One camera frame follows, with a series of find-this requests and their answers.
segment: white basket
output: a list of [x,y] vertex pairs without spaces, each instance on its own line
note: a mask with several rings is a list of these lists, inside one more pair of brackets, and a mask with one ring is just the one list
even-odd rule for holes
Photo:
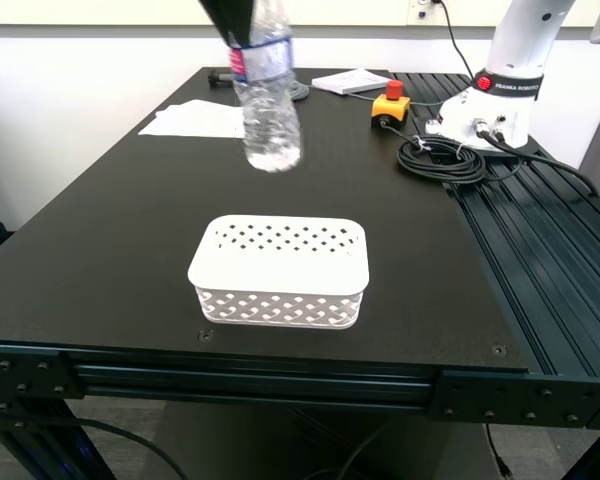
[[335,218],[216,218],[189,280],[212,322],[347,328],[369,283],[364,230]]

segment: red button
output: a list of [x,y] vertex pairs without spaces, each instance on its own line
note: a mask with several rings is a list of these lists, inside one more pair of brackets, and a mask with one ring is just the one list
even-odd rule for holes
[[387,100],[400,100],[402,96],[402,82],[400,80],[389,80],[387,83]]
[[489,77],[480,77],[476,82],[480,90],[489,90],[491,88],[491,79]]

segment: white wall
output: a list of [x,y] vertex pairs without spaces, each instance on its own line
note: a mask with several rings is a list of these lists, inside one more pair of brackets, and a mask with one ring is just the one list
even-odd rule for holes
[[[338,31],[326,30],[322,36],[332,38],[301,35],[295,41],[296,64],[463,71],[443,30],[401,39],[386,29],[367,31],[380,38],[333,38]],[[116,33],[119,38],[14,38],[9,32],[0,30],[0,218],[10,230],[35,215],[199,67],[227,63],[217,38],[120,37],[124,31]],[[486,58],[490,33],[476,37],[459,40],[474,70]],[[532,134],[559,160],[578,166],[600,121],[600,46],[580,39],[556,43],[534,115]]]

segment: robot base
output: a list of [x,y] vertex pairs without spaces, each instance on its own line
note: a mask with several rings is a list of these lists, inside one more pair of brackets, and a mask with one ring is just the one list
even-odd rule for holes
[[529,139],[533,97],[498,97],[469,87],[442,104],[437,119],[426,132],[443,135],[477,150],[496,149],[476,136],[474,123],[484,120],[490,131],[499,129],[512,147],[523,147]]

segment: white paper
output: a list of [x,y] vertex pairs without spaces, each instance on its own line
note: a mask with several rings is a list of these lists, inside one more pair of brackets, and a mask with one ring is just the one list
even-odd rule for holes
[[314,78],[311,84],[321,90],[328,90],[340,95],[347,93],[365,92],[384,87],[389,78],[368,72],[363,68],[349,72],[337,73],[328,77]]
[[138,135],[244,138],[242,108],[204,100],[170,105]]

